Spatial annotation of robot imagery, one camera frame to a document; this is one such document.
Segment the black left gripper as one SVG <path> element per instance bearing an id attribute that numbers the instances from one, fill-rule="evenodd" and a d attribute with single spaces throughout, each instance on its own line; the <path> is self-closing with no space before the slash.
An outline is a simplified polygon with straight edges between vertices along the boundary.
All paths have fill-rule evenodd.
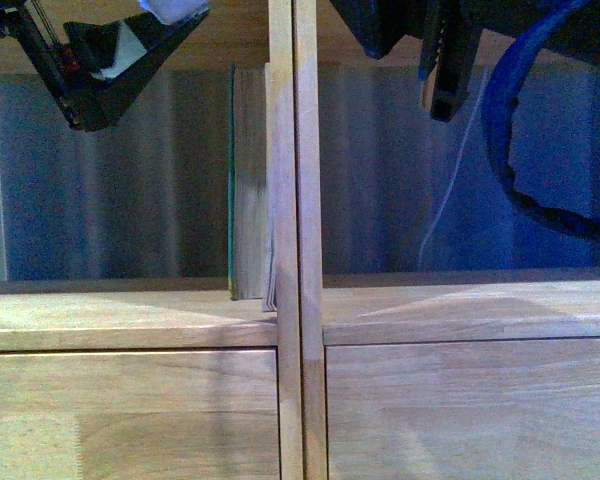
<path id="1" fill-rule="evenodd" d="M 72 129 L 99 131 L 119 123 L 210 11 L 207 1 L 139 5 L 104 25 L 66 22 L 61 42 L 39 2 L 0 1 L 0 39 L 18 42 Z"/>

